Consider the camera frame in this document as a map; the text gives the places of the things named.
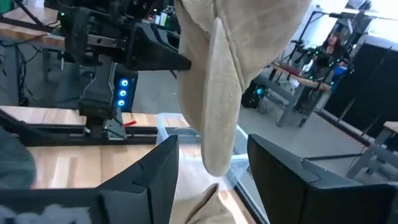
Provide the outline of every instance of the woman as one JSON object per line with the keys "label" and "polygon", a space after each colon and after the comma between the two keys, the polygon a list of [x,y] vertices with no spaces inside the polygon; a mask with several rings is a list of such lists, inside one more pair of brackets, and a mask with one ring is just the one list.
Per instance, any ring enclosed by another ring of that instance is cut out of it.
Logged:
{"label": "woman", "polygon": [[[323,42],[323,44],[319,47],[321,51],[327,54],[327,57],[324,54],[320,54],[319,56],[315,56],[314,64],[311,66],[311,69],[308,71],[309,74],[313,77],[316,77],[319,69],[323,67],[327,67],[329,65],[330,56],[334,61],[337,61],[340,58],[349,59],[349,55],[344,47],[341,45],[341,40],[336,33],[331,33],[327,40]],[[338,62],[339,66],[344,65],[343,61]],[[304,103],[306,102],[309,94],[311,93],[312,88],[305,87],[303,89],[300,98],[297,100],[297,103],[294,107],[294,110],[300,111],[303,108]]]}

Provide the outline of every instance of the plastic bin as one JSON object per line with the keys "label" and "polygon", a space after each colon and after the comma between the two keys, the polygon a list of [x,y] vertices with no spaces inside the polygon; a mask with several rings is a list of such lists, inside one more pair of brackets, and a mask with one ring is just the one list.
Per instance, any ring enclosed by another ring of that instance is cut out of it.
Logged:
{"label": "plastic bin", "polygon": [[236,127],[236,139],[229,170],[223,177],[213,177],[206,171],[201,159],[201,136],[193,128],[189,127],[182,114],[158,114],[157,127],[157,144],[167,139],[170,135],[175,134],[178,136],[180,148],[179,172],[190,172],[189,175],[192,176],[192,180],[188,181],[198,186],[196,189],[198,192],[191,192],[191,194],[200,194],[215,182],[220,184],[220,190],[231,190],[249,167],[247,154],[248,136],[239,126]]}

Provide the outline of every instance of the beige cloth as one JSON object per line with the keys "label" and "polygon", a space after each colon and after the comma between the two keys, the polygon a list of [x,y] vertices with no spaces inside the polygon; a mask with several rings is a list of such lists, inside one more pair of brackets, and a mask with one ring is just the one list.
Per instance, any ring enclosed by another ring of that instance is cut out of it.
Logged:
{"label": "beige cloth", "polygon": [[178,73],[180,104],[211,175],[228,170],[243,92],[286,48],[310,1],[175,0],[179,51],[192,61]]}
{"label": "beige cloth", "polygon": [[174,201],[170,224],[235,224],[231,212],[218,197],[213,184],[197,197]]}

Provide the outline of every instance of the gray fabric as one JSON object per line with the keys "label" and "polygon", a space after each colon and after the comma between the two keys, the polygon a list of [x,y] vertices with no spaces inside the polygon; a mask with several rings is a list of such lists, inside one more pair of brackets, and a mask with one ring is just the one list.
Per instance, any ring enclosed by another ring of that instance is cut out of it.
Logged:
{"label": "gray fabric", "polygon": [[29,189],[36,176],[28,149],[0,128],[0,189]]}

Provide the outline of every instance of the gray floor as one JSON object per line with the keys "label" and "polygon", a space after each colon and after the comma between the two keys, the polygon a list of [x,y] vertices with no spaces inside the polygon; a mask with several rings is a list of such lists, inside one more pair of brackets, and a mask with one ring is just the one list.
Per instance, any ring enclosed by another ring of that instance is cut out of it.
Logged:
{"label": "gray floor", "polygon": [[[34,54],[30,46],[21,46],[26,58]],[[31,90],[30,98],[32,106],[51,106],[54,91],[57,89],[58,81],[62,77],[60,61],[52,54],[50,81],[45,83],[41,76],[42,58],[39,54],[28,64],[27,86]],[[0,105],[7,105],[6,77],[0,76]],[[362,145],[354,142],[347,135],[338,131],[321,117],[313,114],[303,128],[298,128],[298,121],[292,119],[283,128],[278,128],[275,121],[279,119],[281,110],[270,101],[263,102],[267,113],[261,114],[256,110],[241,108],[239,114],[239,125],[246,133],[258,134],[273,143],[283,147],[302,157],[330,156],[336,154],[358,153],[363,150]],[[178,103],[177,81],[170,72],[140,72],[136,97],[133,105],[136,113],[180,113]],[[320,166],[331,170],[339,175],[345,175],[353,158],[338,159],[316,162]],[[374,183],[385,181],[377,175],[371,177],[361,173],[358,181]],[[243,177],[247,189],[252,192],[253,199],[260,205],[259,196],[249,174]]]}

